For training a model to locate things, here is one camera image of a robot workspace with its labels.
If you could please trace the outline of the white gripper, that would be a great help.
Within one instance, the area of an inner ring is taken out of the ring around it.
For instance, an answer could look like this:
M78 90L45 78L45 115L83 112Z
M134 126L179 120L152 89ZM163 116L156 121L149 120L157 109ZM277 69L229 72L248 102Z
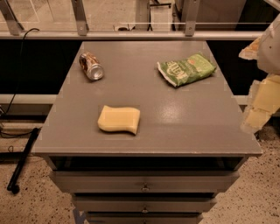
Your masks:
M239 57L257 60L258 68L269 74L262 81L253 81L243 112L241 129L255 134L280 109L280 14L260 38L240 51Z

